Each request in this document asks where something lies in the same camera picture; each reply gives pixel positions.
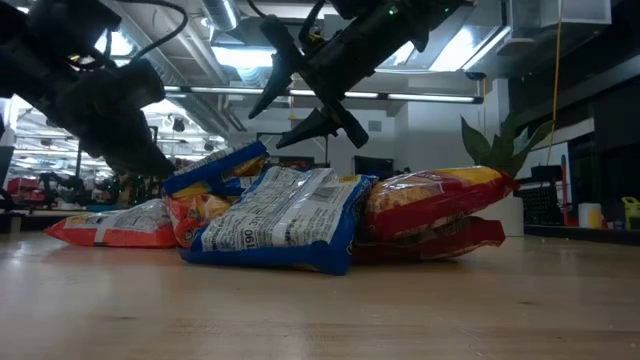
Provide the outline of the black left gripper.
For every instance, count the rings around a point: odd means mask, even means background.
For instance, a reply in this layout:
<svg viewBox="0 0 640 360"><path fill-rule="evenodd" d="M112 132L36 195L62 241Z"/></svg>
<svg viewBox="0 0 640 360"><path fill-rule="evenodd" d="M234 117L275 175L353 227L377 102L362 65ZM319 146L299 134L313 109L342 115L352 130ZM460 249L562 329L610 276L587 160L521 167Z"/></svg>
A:
<svg viewBox="0 0 640 360"><path fill-rule="evenodd" d="M81 75L59 93L50 119L77 136L114 170L166 177L174 165L154 143L142 109L165 97L146 59Z"/></svg>

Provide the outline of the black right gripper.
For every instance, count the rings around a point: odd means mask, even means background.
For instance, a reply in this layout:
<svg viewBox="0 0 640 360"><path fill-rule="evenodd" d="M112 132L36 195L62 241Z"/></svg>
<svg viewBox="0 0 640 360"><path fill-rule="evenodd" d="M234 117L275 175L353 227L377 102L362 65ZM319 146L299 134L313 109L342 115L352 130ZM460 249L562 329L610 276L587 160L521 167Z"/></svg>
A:
<svg viewBox="0 0 640 360"><path fill-rule="evenodd" d="M291 84L291 76L302 64L303 56L287 27L276 16L267 16L260 31L273 45L271 75L249 112L250 119L264 111ZM284 148L315 137L337 136L343 129L356 148L364 146L369 135L358 119L340 103L344 93L363 78L372 75L399 48L409 41L425 46L425 6L423 4L371 4L342 31L306 57L300 71L326 105L313 111L298 125L284 132L276 148Z"/></svg>

